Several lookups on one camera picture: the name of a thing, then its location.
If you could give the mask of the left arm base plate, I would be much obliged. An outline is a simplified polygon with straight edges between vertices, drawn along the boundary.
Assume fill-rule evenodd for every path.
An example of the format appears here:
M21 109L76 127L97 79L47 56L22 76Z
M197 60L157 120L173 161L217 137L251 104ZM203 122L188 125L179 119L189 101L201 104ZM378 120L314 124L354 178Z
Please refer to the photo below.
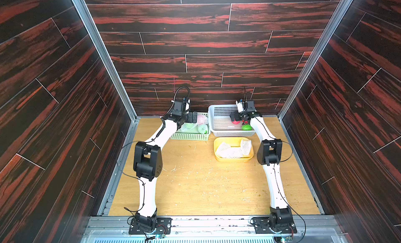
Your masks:
M132 218L128 230L129 235L169 235L171 233L172 218L157 217L153 225L140 224L136 219Z

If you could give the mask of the white foam net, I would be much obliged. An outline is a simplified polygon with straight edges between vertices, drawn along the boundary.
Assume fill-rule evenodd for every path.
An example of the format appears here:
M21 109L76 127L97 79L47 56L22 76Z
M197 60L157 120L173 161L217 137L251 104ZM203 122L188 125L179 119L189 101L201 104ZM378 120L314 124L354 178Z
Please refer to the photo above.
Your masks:
M229 144L223 142L216 150L216 155L220 158L242 158L240 147L231 147Z
M252 141L248 139L242 139L240 142L240 149L243 157L248 157L252 150Z

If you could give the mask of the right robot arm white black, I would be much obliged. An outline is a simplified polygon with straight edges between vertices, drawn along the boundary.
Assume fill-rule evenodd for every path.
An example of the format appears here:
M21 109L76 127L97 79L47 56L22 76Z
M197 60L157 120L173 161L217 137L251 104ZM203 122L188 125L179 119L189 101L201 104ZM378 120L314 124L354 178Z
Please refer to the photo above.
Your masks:
M265 172L269 194L270 215L269 228L275 233L296 232L292 209L286 199L282 179L280 176L280 161L283 141L276 138L268 129L262 114L256 111L254 101L236 102L237 110L231 112L230 118L234 123L247 122L260 139L257 160Z

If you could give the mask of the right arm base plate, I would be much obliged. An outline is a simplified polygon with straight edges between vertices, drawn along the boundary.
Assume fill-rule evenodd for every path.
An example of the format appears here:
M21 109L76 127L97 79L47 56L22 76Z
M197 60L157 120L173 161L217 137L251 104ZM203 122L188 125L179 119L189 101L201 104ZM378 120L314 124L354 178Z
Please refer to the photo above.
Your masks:
M253 217L251 225L257 234L295 234L297 228L292 218Z

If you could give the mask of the green apple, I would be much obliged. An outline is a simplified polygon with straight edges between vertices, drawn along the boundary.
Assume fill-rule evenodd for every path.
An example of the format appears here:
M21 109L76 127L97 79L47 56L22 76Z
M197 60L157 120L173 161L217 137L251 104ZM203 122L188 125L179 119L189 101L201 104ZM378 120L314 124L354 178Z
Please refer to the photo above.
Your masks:
M251 130L253 130L252 126L249 125L249 124L243 125L243 126L241 127L241 129L242 129L243 131L251 131Z
M198 125L197 131L199 134L207 134L208 133L208 125L207 124Z
M180 131L181 132L188 132L188 131L196 128L196 127L197 127L197 123L184 123L181 126Z

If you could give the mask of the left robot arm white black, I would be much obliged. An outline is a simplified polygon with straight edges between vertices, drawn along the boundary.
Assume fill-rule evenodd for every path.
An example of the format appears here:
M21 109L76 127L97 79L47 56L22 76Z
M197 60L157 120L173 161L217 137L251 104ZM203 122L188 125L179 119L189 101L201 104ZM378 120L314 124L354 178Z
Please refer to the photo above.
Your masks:
M161 117L162 125L146 141L137 142L133 170L140 184L140 207L134 215L135 222L145 232L157 227L156 183L162 172L162 149L171 136L184 123L196 123L197 113L190 111L190 99L184 97L173 102L171 110Z

